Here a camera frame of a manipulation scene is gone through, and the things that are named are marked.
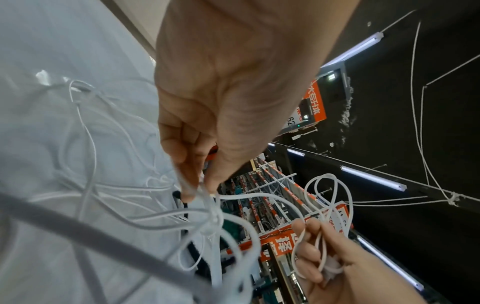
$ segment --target ceiling light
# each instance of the ceiling light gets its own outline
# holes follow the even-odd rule
[[[422,291],[424,289],[424,286],[418,282],[416,279],[414,279],[411,275],[406,273],[403,269],[401,269],[397,264],[392,262],[388,257],[386,257],[383,253],[378,251],[375,247],[373,247],[370,243],[368,243],[366,240],[364,240],[362,237],[357,236],[357,240],[362,243],[363,246],[367,247],[373,254],[378,256],[382,261],[384,261],[385,264],[390,266],[393,270],[398,272],[401,276],[403,276],[410,284],[412,284],[416,289]]]
[[[348,168],[348,167],[345,167],[345,166],[340,166],[340,168],[341,168],[342,171],[345,171],[345,172],[351,173],[353,175],[371,180],[372,182],[378,183],[378,184],[383,185],[383,186],[390,187],[390,188],[398,190],[398,191],[403,192],[407,189],[406,185],[391,181],[391,180],[383,178],[383,177],[378,177],[378,176],[375,176],[373,174],[369,174],[369,173],[366,173],[366,172],[363,172],[363,171],[358,171],[358,170]]]
[[[305,156],[305,153],[301,153],[301,152],[296,151],[296,150],[287,149],[287,151],[289,151],[290,153],[296,154],[296,155]]]
[[[335,64],[340,61],[345,61],[348,58],[355,56],[356,54],[368,49],[369,47],[373,46],[374,44],[378,43],[384,37],[383,33],[375,33],[372,36],[368,37],[367,39],[363,40],[350,50],[346,51],[345,53],[341,54],[340,56],[334,58],[333,60],[327,62],[323,65],[323,67]]]

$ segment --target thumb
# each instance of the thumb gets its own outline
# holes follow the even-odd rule
[[[204,179],[206,189],[210,193],[216,192],[220,183],[227,180],[242,165],[242,161],[229,157],[225,153],[225,150],[220,148],[215,156],[215,159],[213,159],[206,170]]]
[[[352,240],[343,234],[336,232],[328,222],[321,223],[322,236],[330,247],[334,249],[337,255],[345,263],[353,264],[359,261],[359,258],[365,254],[365,251]]]

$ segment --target light fixture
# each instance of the light fixture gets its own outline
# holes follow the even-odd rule
[[[352,169],[352,168],[348,168],[348,167],[345,167],[345,166],[340,166],[340,168],[341,168],[342,171],[345,171],[345,172],[348,172],[350,174],[362,177],[364,179],[371,180],[372,182],[378,183],[378,184],[383,185],[383,186],[390,187],[390,188],[398,190],[398,191],[404,192],[407,189],[406,185],[391,181],[391,180],[383,178],[383,177],[378,177],[378,176],[375,176],[373,174],[369,174],[369,173],[359,171],[359,170],[355,170],[355,169]]]
[[[346,51],[345,53],[341,54],[340,56],[338,56],[338,57],[332,59],[331,61],[327,62],[322,67],[326,67],[326,66],[335,64],[337,62],[340,62],[340,61],[345,61],[348,58],[351,58],[351,57],[355,56],[356,54],[368,49],[372,45],[378,43],[380,40],[382,40],[383,37],[384,37],[383,33],[375,33],[372,36],[370,36],[367,39],[360,42],[359,44],[357,44],[356,46],[354,46],[353,48],[351,48],[350,50]]]
[[[411,275],[406,273],[403,269],[401,269],[397,264],[392,262],[388,257],[386,257],[383,253],[378,251],[375,247],[373,247],[370,243],[368,243],[366,240],[364,240],[362,237],[357,236],[357,240],[362,243],[363,246],[367,247],[373,254],[378,256],[382,261],[384,261],[385,264],[390,266],[393,270],[395,270],[399,275],[403,276],[410,284],[412,284],[416,289],[419,291],[422,291],[424,289],[424,286],[414,279]]]
[[[290,153],[296,154],[296,155],[305,156],[305,153],[301,153],[301,152],[296,151],[296,150],[287,149],[287,151],[289,151]]]

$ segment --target white wall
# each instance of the white wall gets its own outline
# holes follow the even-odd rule
[[[160,24],[170,0],[114,0],[140,33],[155,48]]]

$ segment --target hand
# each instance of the hand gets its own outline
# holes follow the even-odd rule
[[[303,221],[292,223],[293,231],[300,235]],[[336,232],[326,222],[316,218],[306,222],[306,232],[297,250],[297,268],[306,279],[298,278],[310,304],[426,304],[404,278],[388,268],[376,256],[363,250],[343,234]],[[327,243],[327,253],[335,254],[343,263],[343,273],[338,274],[326,286],[317,267],[321,253],[313,245],[318,233]]]
[[[359,0],[172,0],[156,41],[161,144],[210,192],[261,153],[307,91]],[[182,200],[192,196],[182,192]]]

